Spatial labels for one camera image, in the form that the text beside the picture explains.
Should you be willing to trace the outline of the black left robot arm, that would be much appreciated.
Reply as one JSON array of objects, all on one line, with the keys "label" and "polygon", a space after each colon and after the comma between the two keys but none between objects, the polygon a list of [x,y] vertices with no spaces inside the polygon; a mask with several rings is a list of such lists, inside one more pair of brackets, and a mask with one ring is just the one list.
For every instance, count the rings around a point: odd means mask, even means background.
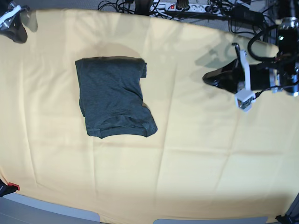
[{"label": "black left robot arm", "polygon": [[[280,24],[260,31],[250,39],[247,50],[232,43],[237,58],[228,65],[208,72],[203,82],[235,94],[240,98],[257,99],[265,91],[284,90],[296,97],[299,94],[299,2],[279,0],[277,9]],[[276,30],[278,53],[275,57],[258,56],[253,44],[259,37]]]}]

